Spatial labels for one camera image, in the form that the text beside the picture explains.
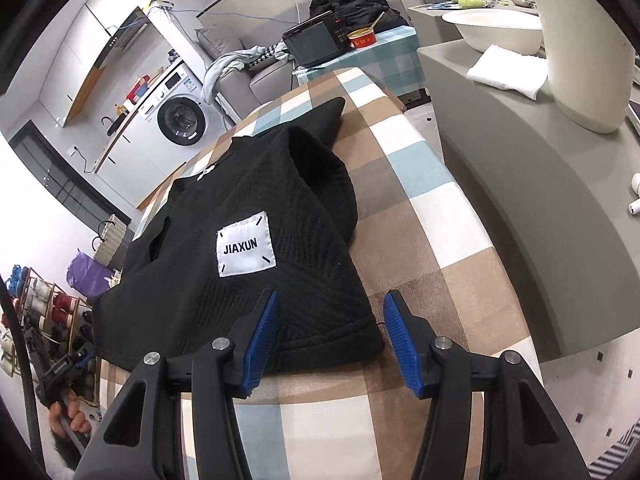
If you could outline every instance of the checkered tablecloth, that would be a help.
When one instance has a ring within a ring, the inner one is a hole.
[[[300,67],[293,73],[298,83],[304,84],[333,70],[359,67],[396,96],[426,87],[417,53],[420,44],[413,27],[403,25],[380,32],[376,40],[371,46],[350,50],[313,68]]]
[[[346,106],[334,145],[358,203],[351,257],[382,320],[383,296],[398,288],[414,314],[473,352],[520,352],[540,377],[529,330],[511,283],[473,208],[440,159],[402,114],[399,101],[359,68],[325,74],[254,112],[169,178],[147,207],[138,233],[166,200],[174,178],[203,171],[232,136],[255,135],[342,96]],[[385,351],[339,368],[263,378],[236,402],[255,479],[405,480],[430,406],[402,382]],[[106,408],[127,373],[102,364]],[[191,398],[182,402],[185,463],[196,478]],[[477,478],[482,396],[474,394],[465,478]]]

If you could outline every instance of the white tissue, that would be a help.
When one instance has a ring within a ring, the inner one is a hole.
[[[547,75],[546,59],[522,56],[491,45],[469,69],[466,78],[500,90],[517,90],[535,101]]]

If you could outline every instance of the silver screw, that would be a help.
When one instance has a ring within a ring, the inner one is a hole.
[[[218,339],[214,339],[211,346],[213,346],[214,350],[224,350],[231,344],[231,341],[226,337],[219,337]]]
[[[520,361],[522,361],[522,357],[520,357],[520,354],[513,350],[507,350],[504,353],[504,358],[508,363],[511,363],[512,365],[516,365]]]
[[[160,360],[160,354],[158,352],[149,352],[145,355],[145,365],[154,365]]]
[[[433,343],[436,345],[436,348],[440,350],[449,350],[449,348],[453,346],[451,339],[444,336],[437,337]]]

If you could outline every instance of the curved gray furniture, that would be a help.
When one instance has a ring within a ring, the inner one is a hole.
[[[467,80],[481,54],[463,40],[418,54],[443,144],[511,230],[560,355],[638,328],[640,218],[627,210],[637,198],[630,181],[640,171],[640,139],[630,124],[595,134],[541,92],[532,101]]]

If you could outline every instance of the washing machine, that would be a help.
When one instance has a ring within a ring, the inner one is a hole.
[[[181,63],[162,78],[139,106],[127,128],[144,139],[149,160],[164,174],[209,146],[227,128],[220,106],[202,100],[202,84]]]

